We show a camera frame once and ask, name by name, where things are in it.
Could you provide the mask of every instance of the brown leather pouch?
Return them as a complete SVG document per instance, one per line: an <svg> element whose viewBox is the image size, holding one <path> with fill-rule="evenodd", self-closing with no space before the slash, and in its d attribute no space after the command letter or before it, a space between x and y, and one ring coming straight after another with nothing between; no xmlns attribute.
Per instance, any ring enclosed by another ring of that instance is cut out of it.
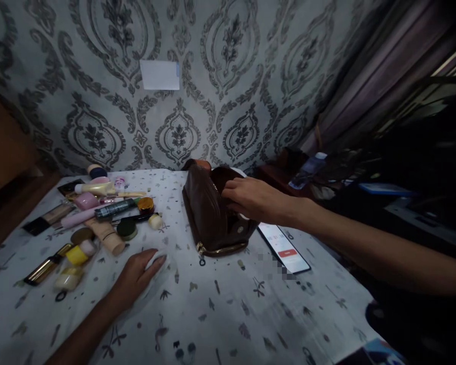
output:
<svg viewBox="0 0 456 365"><path fill-rule="evenodd" d="M246 220L226 207L221 192L227 181L241 177L228 167L211 171L206 162L190 160L182 189L184 206L199 254L225 256L243 250L259 222Z"/></svg>

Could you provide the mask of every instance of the white tablecloth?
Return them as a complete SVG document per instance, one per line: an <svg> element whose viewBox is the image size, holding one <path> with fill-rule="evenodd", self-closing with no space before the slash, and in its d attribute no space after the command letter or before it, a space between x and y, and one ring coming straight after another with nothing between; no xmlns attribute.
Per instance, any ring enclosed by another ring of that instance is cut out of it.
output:
<svg viewBox="0 0 456 365"><path fill-rule="evenodd" d="M129 191L147 191L165 225L138 234L118 257L102 248L86 266L82 282L56 302L60 268L38 287L19 285L47 256L69 242L79 225L58 235L47 229L32 237L16 228L0 246L0 364L41 364L106 293L128 257L165 248L177 264L153 299L136 316L115 323L91 363L335 363L378 337L365 320L372 300L310 235L282 228L312 271L287 278L255 232L248 249L228 257L205 257L200 266L182 200L187 173L164 169L115 172ZM65 177L59 185L76 178ZM58 205L52 189L24 222ZM124 215L135 215L130 210Z"/></svg>

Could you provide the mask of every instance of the right hand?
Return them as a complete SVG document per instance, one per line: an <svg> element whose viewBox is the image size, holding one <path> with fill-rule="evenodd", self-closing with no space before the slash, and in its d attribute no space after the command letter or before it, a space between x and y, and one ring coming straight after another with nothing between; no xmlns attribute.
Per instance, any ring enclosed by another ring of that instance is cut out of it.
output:
<svg viewBox="0 0 456 365"><path fill-rule="evenodd" d="M221 196L234 201L228 208L247 218L292 227L300 198L291 197L252 177L236 177L226 183Z"/></svg>

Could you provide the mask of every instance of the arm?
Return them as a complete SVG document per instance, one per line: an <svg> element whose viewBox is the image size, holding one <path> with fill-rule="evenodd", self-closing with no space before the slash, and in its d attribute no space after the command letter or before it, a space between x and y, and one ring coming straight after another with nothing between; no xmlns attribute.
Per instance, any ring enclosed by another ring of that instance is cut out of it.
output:
<svg viewBox="0 0 456 365"><path fill-rule="evenodd" d="M145 270L157 250L149 249L132 255L113 288L49 358L46 365L87 364L113 321L130 308L150 283L166 258L158 258Z"/></svg>
<svg viewBox="0 0 456 365"><path fill-rule="evenodd" d="M456 259L250 177L229 181L221 195L235 201L229 207L248 218L314 235L379 280L421 294L456 295Z"/></svg>

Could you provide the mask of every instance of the white paper note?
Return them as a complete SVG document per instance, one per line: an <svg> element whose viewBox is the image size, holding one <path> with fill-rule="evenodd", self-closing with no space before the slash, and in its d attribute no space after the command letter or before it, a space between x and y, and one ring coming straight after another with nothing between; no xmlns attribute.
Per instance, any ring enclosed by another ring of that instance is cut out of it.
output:
<svg viewBox="0 0 456 365"><path fill-rule="evenodd" d="M140 60L144 90L179 90L179 62Z"/></svg>

